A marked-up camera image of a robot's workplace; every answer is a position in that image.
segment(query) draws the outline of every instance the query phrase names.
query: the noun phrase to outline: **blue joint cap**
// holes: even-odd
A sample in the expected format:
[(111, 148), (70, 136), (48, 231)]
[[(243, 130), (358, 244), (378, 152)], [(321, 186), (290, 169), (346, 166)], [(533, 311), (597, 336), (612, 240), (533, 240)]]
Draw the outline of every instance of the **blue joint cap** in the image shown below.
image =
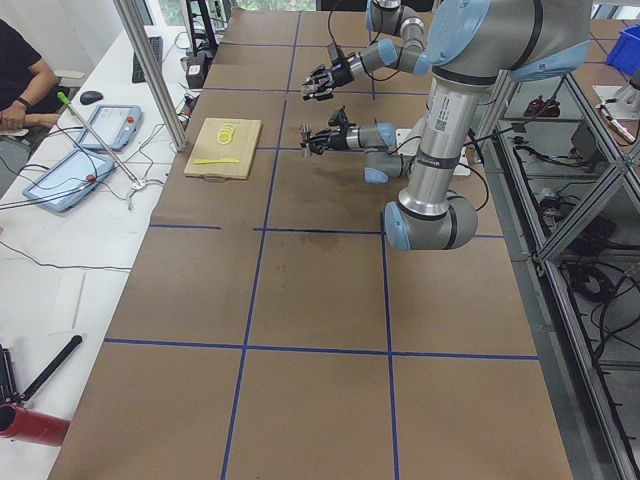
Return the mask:
[(572, 72), (587, 59), (589, 43), (590, 40), (585, 40), (530, 65), (525, 65), (511, 72), (511, 80), (514, 82), (531, 82)]
[(411, 250), (409, 236), (404, 228), (404, 218), (396, 202), (389, 202), (384, 208), (384, 230), (393, 248), (400, 251)]
[(365, 25), (367, 30), (373, 32), (373, 18), (371, 17), (371, 0), (367, 0), (367, 13), (365, 14)]
[(364, 181), (371, 185), (389, 183), (389, 175), (371, 167), (364, 167)]
[(390, 38), (383, 38), (378, 42), (378, 55), (385, 65), (391, 65), (398, 60), (396, 46)]
[(460, 55), (480, 30), (490, 5), (491, 0), (443, 2), (429, 27), (426, 49), (429, 63), (445, 65)]
[(413, 67), (413, 74), (418, 76), (426, 75), (430, 66), (431, 64), (429, 63), (429, 60), (427, 60), (427, 53), (422, 52)]
[(395, 145), (396, 128), (393, 126), (393, 123), (378, 123), (378, 133), (387, 147)]

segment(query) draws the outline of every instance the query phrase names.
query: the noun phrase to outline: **man's arm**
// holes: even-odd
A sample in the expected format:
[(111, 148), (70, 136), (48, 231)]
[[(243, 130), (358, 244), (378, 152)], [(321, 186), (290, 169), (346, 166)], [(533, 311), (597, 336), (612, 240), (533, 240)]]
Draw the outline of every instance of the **man's arm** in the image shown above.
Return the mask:
[[(19, 98), (29, 105), (35, 105), (57, 85), (58, 77), (42, 58), (31, 65), (29, 71), (34, 77)], [(7, 130), (22, 128), (25, 123), (26, 113), (27, 105), (17, 99), (14, 100), (8, 108), (0, 112), (0, 127)]]

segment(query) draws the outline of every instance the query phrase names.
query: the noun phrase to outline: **computer mouse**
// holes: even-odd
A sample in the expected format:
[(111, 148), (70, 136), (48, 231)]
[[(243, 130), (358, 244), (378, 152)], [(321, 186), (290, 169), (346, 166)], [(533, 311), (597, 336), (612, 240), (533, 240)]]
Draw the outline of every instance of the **computer mouse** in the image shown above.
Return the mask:
[(104, 95), (102, 93), (97, 92), (96, 90), (87, 90), (82, 95), (80, 95), (80, 103), (83, 105), (91, 105), (92, 103), (97, 102), (98, 100), (102, 100)]

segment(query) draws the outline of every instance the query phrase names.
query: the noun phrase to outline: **red cylinder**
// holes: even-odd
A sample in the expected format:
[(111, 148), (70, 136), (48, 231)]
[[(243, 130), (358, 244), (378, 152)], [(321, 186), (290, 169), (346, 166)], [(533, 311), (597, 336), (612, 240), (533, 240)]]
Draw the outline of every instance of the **red cylinder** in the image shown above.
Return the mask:
[(69, 421), (6, 403), (0, 406), (0, 437), (59, 447)]

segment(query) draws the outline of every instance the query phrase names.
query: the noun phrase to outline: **tablet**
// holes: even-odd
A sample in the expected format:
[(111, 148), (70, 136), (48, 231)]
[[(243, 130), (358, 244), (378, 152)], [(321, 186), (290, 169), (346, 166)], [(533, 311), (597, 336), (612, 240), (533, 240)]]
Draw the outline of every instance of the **tablet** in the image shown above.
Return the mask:
[[(137, 105), (99, 105), (88, 122), (111, 150), (122, 150), (133, 138), (142, 119), (142, 110)], [(78, 137), (78, 144), (96, 152), (104, 149), (86, 128)]]
[(41, 207), (66, 212), (91, 193), (114, 168), (115, 162), (111, 158), (75, 149), (25, 188), (22, 194)]

